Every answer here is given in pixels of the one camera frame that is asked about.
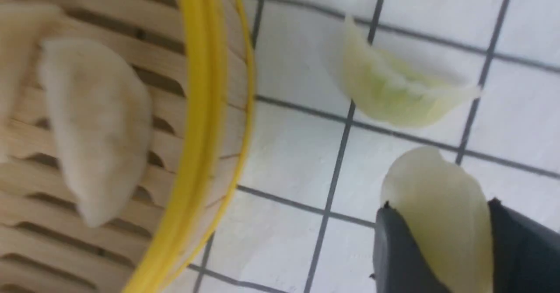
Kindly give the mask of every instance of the dumpling wrapper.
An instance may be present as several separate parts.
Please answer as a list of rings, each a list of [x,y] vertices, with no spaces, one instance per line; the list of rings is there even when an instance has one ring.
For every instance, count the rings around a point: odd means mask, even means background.
[[[8,162],[6,129],[36,44],[62,16],[51,4],[0,4],[0,162]]]
[[[92,40],[42,42],[45,89],[68,188],[89,227],[116,217],[147,164],[152,130],[146,86],[118,54]]]
[[[461,87],[422,74],[366,42],[351,17],[344,21],[342,90],[372,119],[396,127],[426,127],[462,102],[480,97],[478,86]]]
[[[390,167],[381,189],[381,204],[387,201],[452,293],[493,291],[490,209],[476,179],[437,149],[420,147]]]

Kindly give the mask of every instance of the yellow rim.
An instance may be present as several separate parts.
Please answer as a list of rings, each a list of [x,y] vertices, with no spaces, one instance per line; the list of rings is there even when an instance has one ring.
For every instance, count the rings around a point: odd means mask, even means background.
[[[180,172],[177,173],[170,202],[152,245],[126,288],[125,293],[155,293],[172,281],[202,250],[206,241],[223,217],[242,172],[248,153],[253,95],[255,92],[255,68],[252,44],[245,18],[242,0],[236,0],[238,14],[244,28],[248,65],[248,100],[245,136],[240,160],[234,179],[210,228],[202,241],[182,267],[172,270],[188,243],[196,225],[196,215],[202,209],[206,185],[220,143],[224,112],[222,100],[226,93],[226,51],[224,46],[224,21],[221,4],[216,0],[179,0],[182,18],[188,29],[186,48],[189,64],[188,126],[182,150]]]

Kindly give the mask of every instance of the tile grout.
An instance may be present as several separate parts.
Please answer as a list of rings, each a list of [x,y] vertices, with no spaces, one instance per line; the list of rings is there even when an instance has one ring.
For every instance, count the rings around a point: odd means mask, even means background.
[[[277,100],[275,98],[269,98],[267,96],[258,95],[256,97],[256,99],[258,101],[264,102],[266,104],[296,110],[296,111],[302,112],[304,114],[317,116],[317,117],[332,120],[332,121],[335,121],[335,122],[346,123],[346,121],[347,121],[347,119],[342,117],[342,116],[338,116],[338,115],[331,114],[331,113],[328,113],[328,112],[321,112],[320,110],[307,108],[305,106],[292,104],[290,102]],[[395,138],[398,138],[398,139],[403,139],[403,140],[418,143],[418,144],[434,146],[436,148],[440,148],[442,150],[449,151],[449,152],[458,152],[459,151],[458,146],[447,145],[447,144],[442,143],[442,142],[433,141],[433,140],[430,140],[430,139],[413,136],[412,134],[408,134],[408,133],[397,132],[397,131],[394,131],[394,130],[378,127],[378,126],[375,126],[373,124],[358,122],[356,120],[352,121],[352,126],[360,128],[360,129],[370,130],[374,133],[384,134],[384,135],[387,135],[387,136],[392,136],[392,137],[395,137]],[[502,166],[526,171],[528,173],[533,173],[533,174],[536,174],[536,175],[541,175],[541,176],[549,177],[549,178],[553,178],[553,179],[560,179],[560,173],[555,173],[554,171],[540,169],[538,167],[522,164],[520,162],[515,162],[515,161],[502,159],[502,158],[496,157],[496,156],[486,155],[484,153],[476,152],[476,151],[473,151],[473,150],[465,150],[464,155],[474,157],[474,158],[479,159],[479,160],[494,162],[494,163],[500,164]]]
[[[291,6],[306,8],[310,10],[314,10],[321,14],[326,14],[338,19],[344,19],[344,13],[339,10],[330,8],[328,6],[323,6],[320,4],[315,4],[312,2],[307,2],[305,0],[270,0],[272,2],[281,3],[281,4],[288,4]],[[367,20],[363,18],[356,17],[355,21],[357,24],[368,24]],[[408,38],[415,38],[418,40],[422,40],[423,42],[431,42],[432,44],[438,44],[441,46],[446,46],[449,48],[454,48],[456,50],[462,50],[464,52],[470,52],[478,55],[487,55],[488,50],[484,48],[480,48],[477,46],[473,46],[470,44],[464,44],[462,42],[457,42],[450,38],[440,38],[438,36],[425,34],[422,32],[410,30],[408,28],[402,28],[400,26],[395,26],[391,24],[381,23],[378,25],[378,29],[383,32],[387,33],[394,33],[400,36],[408,37]],[[533,60],[530,58],[524,58],[522,56],[513,56],[510,54],[505,54],[502,52],[494,52],[494,59],[502,60],[505,62],[512,62],[515,64],[522,64],[524,66],[528,66],[531,68],[536,68],[546,72],[552,73],[560,73],[560,66],[555,66],[553,64],[546,64],[545,62],[540,62],[538,60]]]
[[[206,247],[204,247],[204,254],[202,255],[202,263],[200,264],[200,268],[202,270],[206,270],[206,266],[208,265],[208,259],[210,258],[210,251],[212,250],[212,244],[214,243],[214,235],[216,235],[216,233],[212,233],[212,235],[206,242]],[[200,286],[202,285],[203,277],[204,277],[204,273],[198,272],[198,275],[196,276],[196,281],[194,282],[194,288],[192,289],[192,293],[198,293],[200,291]]]
[[[266,193],[264,191],[260,191],[258,189],[246,187],[246,186],[243,186],[243,185],[238,185],[238,191],[240,191],[242,193],[246,193],[248,195],[253,195],[255,197],[259,197],[259,198],[267,199],[267,200],[270,200],[270,201],[273,201],[273,202],[276,202],[276,203],[280,203],[281,205],[285,205],[285,206],[288,206],[288,207],[292,207],[292,208],[295,208],[295,209],[306,211],[307,213],[313,213],[313,214],[317,214],[317,215],[327,215],[329,218],[338,219],[340,221],[344,221],[344,222],[348,222],[348,223],[354,223],[356,225],[362,225],[363,227],[370,227],[370,228],[375,227],[375,223],[372,222],[372,221],[359,219],[359,218],[352,217],[352,216],[349,216],[349,215],[344,215],[342,213],[334,213],[332,211],[326,211],[324,209],[312,207],[312,206],[303,204],[301,202],[293,201],[293,200],[290,200],[290,199],[287,199],[287,198],[282,198],[282,197],[279,197],[277,195],[272,195],[271,193]]]
[[[367,41],[371,45],[375,38],[375,33],[379,25],[379,18],[382,13],[384,0],[377,0],[374,8],[374,15],[370,22],[370,31],[367,35]],[[310,293],[313,286],[313,281],[315,279],[315,273],[317,271],[317,266],[319,264],[319,257],[322,250],[322,244],[326,235],[326,228],[328,225],[330,210],[333,205],[334,195],[336,193],[336,184],[338,184],[338,177],[340,175],[340,169],[342,168],[342,161],[344,160],[344,153],[346,152],[346,145],[348,144],[348,137],[350,136],[350,129],[352,128],[352,121],[354,121],[354,112],[356,111],[356,104],[354,101],[350,103],[350,109],[348,109],[348,116],[346,116],[346,123],[344,124],[344,132],[342,133],[342,140],[340,141],[340,148],[338,150],[338,156],[336,157],[336,163],[334,165],[334,171],[332,172],[332,180],[330,183],[329,194],[325,205],[325,214],[322,216],[321,226],[317,236],[317,242],[315,244],[315,249],[311,259],[311,265],[309,267],[308,279],[305,283],[304,293]]]
[[[258,283],[252,283],[252,282],[248,282],[248,281],[238,281],[236,279],[233,279],[233,278],[228,277],[226,275],[223,275],[221,273],[217,273],[215,271],[208,270],[208,269],[203,269],[202,267],[200,267],[198,265],[188,265],[187,268],[191,269],[193,271],[196,271],[198,273],[202,273],[205,276],[217,279],[219,281],[222,281],[224,283],[228,283],[228,284],[236,286],[236,287],[246,287],[248,289],[254,289],[254,290],[265,292],[265,293],[288,293],[286,291],[278,290],[278,289],[275,289],[273,287],[269,287],[269,286],[266,286],[266,285],[260,285]]]
[[[504,24],[504,19],[506,17],[506,12],[508,11],[508,6],[510,5],[510,0],[503,0],[500,7],[500,12],[498,13],[498,18],[496,19],[496,25],[494,26],[494,32],[492,33],[492,39],[490,40],[490,45],[488,46],[488,54],[486,55],[486,60],[484,60],[484,66],[480,72],[480,79],[478,81],[478,86],[484,89],[486,84],[486,79],[488,78],[488,73],[490,72],[490,66],[492,64],[492,59],[494,58],[494,52],[496,51],[496,46],[498,45],[498,39],[500,38],[500,32]],[[472,102],[470,107],[469,115],[466,119],[465,129],[462,134],[461,143],[458,148],[457,157],[455,163],[461,165],[462,159],[465,155],[466,146],[469,142],[470,130],[474,124],[474,119],[476,113],[478,112],[478,106],[480,105],[482,98],[477,98]]]
[[[348,109],[348,120],[351,120],[352,117],[354,116],[354,111],[356,110],[356,105],[354,105],[354,102],[352,102],[350,104],[350,108]],[[310,293],[311,289],[312,289],[312,285],[313,285],[313,279],[315,277],[315,272],[317,269],[317,265],[319,262],[319,256],[321,253],[321,249],[322,249],[322,242],[324,241],[325,238],[325,234],[326,234],[326,226],[329,220],[329,216],[327,215],[327,213],[330,212],[330,209],[332,207],[333,204],[333,200],[334,200],[334,193],[336,192],[336,184],[338,183],[338,176],[340,174],[340,168],[342,167],[342,161],[344,159],[344,153],[346,151],[346,144],[348,144],[348,136],[350,135],[350,128],[352,127],[352,124],[350,123],[350,121],[347,121],[346,124],[344,124],[344,131],[342,133],[342,140],[340,141],[340,148],[338,149],[338,155],[336,157],[336,163],[334,165],[334,171],[332,172],[332,179],[330,182],[330,188],[329,188],[329,193],[328,193],[328,197],[326,200],[326,205],[325,205],[325,213],[322,216],[322,220],[321,220],[321,226],[319,228],[319,232],[318,232],[318,237],[317,237],[317,241],[315,244],[315,249],[314,249],[314,253],[311,259],[311,265],[309,268],[309,272],[308,272],[308,279],[306,281],[305,284],[305,288],[304,288],[304,293]]]

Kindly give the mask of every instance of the raw dumpling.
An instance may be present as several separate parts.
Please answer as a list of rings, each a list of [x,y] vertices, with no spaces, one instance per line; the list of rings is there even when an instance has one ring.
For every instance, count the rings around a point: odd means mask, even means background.
[[[118,54],[92,40],[42,42],[38,80],[64,179],[89,227],[120,213],[146,168],[152,130],[146,86]]]
[[[8,161],[6,128],[34,48],[62,14],[51,4],[0,4],[0,162]]]
[[[339,79],[344,92],[364,114],[397,127],[428,126],[462,102],[480,96],[478,86],[447,83],[372,48],[351,17],[344,22],[342,55]]]
[[[420,147],[399,157],[381,189],[406,221],[420,252],[452,293],[492,293],[492,223],[476,179]]]

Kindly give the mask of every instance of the dumpling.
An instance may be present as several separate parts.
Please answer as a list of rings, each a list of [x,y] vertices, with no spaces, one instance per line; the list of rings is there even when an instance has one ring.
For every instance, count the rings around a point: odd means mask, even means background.
[[[432,147],[404,153],[381,189],[406,221],[426,263],[453,293],[492,293],[490,209],[482,188]]]
[[[389,52],[372,48],[351,17],[344,22],[342,90],[372,119],[396,127],[436,123],[466,101],[480,97],[478,86],[460,86],[424,74]]]
[[[122,57],[81,38],[43,41],[38,81],[64,180],[86,224],[99,227],[120,213],[144,174],[150,95]]]
[[[0,162],[8,161],[6,128],[34,48],[62,15],[51,4],[0,4]]]

